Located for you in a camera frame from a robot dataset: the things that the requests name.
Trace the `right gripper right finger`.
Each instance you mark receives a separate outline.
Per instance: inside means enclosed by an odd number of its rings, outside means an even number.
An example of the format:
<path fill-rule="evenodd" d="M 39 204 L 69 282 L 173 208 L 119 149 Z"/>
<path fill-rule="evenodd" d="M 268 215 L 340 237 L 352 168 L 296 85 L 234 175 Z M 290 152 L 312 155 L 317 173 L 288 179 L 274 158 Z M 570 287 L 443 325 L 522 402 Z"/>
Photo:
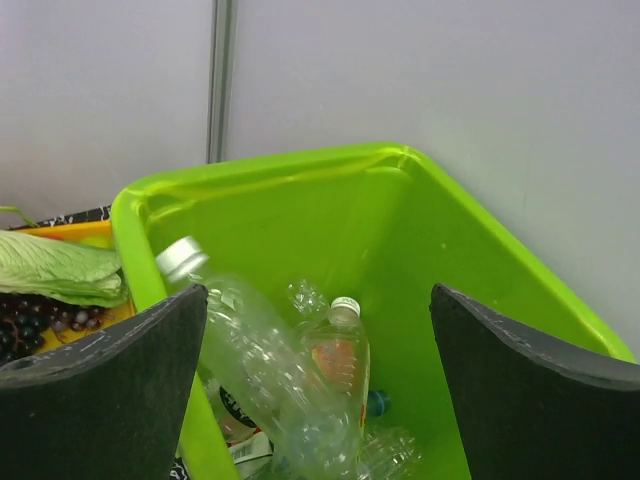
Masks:
<path fill-rule="evenodd" d="M 431 319 L 472 478 L 638 478 L 638 365 L 443 284 Z"/>

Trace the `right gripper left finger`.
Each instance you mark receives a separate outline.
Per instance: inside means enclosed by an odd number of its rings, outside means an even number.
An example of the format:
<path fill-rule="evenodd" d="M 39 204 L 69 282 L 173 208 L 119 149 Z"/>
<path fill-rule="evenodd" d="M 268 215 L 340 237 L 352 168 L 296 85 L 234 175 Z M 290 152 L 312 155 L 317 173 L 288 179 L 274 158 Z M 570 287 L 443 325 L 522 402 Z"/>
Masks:
<path fill-rule="evenodd" d="M 191 285 L 1 369 L 4 479 L 167 479 L 206 323 Z"/>

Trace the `black label clear bottle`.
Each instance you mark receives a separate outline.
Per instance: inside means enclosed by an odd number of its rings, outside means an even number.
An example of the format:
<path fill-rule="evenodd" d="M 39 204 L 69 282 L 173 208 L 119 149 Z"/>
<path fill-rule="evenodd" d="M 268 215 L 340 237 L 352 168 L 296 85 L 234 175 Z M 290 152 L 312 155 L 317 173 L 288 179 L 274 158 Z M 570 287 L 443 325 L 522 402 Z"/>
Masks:
<path fill-rule="evenodd" d="M 273 458 L 272 443 L 215 378 L 203 385 L 240 478 L 257 479 Z"/>

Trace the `clear bottle white cap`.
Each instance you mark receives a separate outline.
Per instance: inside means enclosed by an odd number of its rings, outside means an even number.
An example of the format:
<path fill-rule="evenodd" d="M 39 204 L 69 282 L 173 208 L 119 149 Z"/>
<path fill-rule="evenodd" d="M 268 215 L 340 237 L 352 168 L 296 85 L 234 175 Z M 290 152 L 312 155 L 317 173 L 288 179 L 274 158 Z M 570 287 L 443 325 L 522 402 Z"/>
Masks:
<path fill-rule="evenodd" d="M 422 460 L 416 439 L 402 427 L 367 426 L 356 469 L 359 480 L 412 479 Z"/>

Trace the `clear bottle horizontal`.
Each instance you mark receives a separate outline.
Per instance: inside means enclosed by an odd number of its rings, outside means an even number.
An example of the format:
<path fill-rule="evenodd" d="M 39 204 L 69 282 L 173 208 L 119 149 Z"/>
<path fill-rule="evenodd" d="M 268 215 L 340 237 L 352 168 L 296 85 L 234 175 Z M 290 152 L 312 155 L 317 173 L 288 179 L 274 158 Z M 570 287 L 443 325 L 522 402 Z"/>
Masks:
<path fill-rule="evenodd" d="M 190 236 L 156 257 L 177 287 L 207 290 L 200 360 L 306 479 L 352 479 L 360 433 L 333 389 L 268 298 L 246 279 L 213 269 Z"/>

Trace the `tea label clear bottle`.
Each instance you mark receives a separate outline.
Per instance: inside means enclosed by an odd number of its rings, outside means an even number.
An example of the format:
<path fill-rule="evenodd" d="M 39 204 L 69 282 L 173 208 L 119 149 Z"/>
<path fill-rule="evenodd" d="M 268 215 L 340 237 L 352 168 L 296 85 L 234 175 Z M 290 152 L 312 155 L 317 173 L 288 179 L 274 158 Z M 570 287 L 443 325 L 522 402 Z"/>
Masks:
<path fill-rule="evenodd" d="M 337 297 L 325 317 L 302 337 L 330 385 L 345 395 L 349 415 L 364 429 L 370 381 L 370 345 L 360 304 Z"/>

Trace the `clear bottle diagonal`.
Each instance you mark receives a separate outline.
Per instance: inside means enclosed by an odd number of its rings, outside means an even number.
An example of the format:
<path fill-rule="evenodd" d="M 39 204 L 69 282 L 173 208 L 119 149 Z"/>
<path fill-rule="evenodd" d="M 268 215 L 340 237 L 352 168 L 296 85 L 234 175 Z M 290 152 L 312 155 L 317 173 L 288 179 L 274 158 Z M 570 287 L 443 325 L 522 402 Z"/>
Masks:
<path fill-rule="evenodd" d="M 287 295 L 297 324 L 317 323 L 329 310 L 326 296 L 315 283 L 307 279 L 292 281 L 287 287 Z"/>

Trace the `green plastic bin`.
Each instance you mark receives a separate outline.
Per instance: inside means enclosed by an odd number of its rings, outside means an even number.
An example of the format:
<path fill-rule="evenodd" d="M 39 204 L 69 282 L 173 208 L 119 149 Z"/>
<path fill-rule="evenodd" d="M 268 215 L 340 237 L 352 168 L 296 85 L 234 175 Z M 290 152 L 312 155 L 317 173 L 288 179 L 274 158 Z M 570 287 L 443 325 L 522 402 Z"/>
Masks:
<path fill-rule="evenodd" d="M 429 314 L 437 283 L 565 341 L 624 361 L 618 335 L 421 152 L 373 143 L 168 171 L 125 187 L 111 224 L 131 296 L 173 293 L 156 256 L 190 236 L 219 272 L 243 277 L 280 315 L 288 286 L 357 300 L 383 422 L 418 443 L 416 479 L 469 475 Z"/>

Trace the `dark grape bunch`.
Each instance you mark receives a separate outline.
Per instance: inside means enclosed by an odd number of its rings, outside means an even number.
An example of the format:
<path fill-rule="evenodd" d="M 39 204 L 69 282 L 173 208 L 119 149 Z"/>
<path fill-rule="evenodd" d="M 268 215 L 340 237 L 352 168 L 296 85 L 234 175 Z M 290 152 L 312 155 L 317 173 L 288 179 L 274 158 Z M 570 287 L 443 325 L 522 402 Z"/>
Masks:
<path fill-rule="evenodd" d="M 1 365 L 38 353 L 51 334 L 60 343 L 65 334 L 98 330 L 105 307 L 78 306 L 33 294 L 1 294 Z"/>

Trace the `napa cabbage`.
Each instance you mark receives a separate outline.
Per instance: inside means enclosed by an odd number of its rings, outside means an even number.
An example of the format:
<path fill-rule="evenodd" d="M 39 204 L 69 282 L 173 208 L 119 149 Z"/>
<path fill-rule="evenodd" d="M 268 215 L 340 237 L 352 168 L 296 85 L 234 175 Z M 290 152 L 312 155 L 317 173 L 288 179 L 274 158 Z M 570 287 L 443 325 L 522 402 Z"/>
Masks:
<path fill-rule="evenodd" d="M 5 230 L 1 232 L 1 291 L 106 308 L 128 299 L 115 250 Z"/>

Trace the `yellow plastic tray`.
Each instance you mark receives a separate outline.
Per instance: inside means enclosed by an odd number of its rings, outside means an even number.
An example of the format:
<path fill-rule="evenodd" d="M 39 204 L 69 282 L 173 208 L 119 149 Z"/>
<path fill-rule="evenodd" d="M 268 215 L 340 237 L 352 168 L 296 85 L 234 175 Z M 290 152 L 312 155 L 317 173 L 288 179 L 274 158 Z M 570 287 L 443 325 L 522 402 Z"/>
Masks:
<path fill-rule="evenodd" d="M 109 220 L 90 221 L 88 223 L 63 224 L 57 226 L 40 226 L 20 229 L 20 232 L 33 236 L 50 238 L 58 241 L 86 244 L 100 248 L 113 248 L 114 241 L 112 227 Z M 129 299 L 127 302 L 111 309 L 100 311 L 93 307 L 89 308 L 90 313 L 99 313 L 94 319 L 89 321 L 89 326 L 80 327 L 79 324 L 69 326 L 64 331 L 56 331 L 48 327 L 40 337 L 41 345 L 35 353 L 44 353 L 54 350 L 63 345 L 69 344 L 88 335 L 92 335 L 107 327 L 111 327 L 132 317 L 136 311 Z"/>

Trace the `black marble mat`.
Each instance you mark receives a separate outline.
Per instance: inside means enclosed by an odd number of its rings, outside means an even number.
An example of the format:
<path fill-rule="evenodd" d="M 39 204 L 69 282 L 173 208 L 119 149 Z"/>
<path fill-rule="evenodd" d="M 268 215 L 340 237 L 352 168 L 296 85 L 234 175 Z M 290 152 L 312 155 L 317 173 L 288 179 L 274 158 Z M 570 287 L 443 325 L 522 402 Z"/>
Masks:
<path fill-rule="evenodd" d="M 58 215 L 49 219 L 37 221 L 33 225 L 28 223 L 23 223 L 15 227 L 10 227 L 10 230 L 24 230 L 28 228 L 55 227 L 60 225 L 71 225 L 71 224 L 80 224 L 80 223 L 88 223 L 88 222 L 95 222 L 95 221 L 104 221 L 104 220 L 109 220 L 110 217 L 111 217 L 111 206 L 106 205 L 106 206 L 96 207 L 90 210 L 85 210 L 85 211 L 76 212 L 72 214 Z"/>

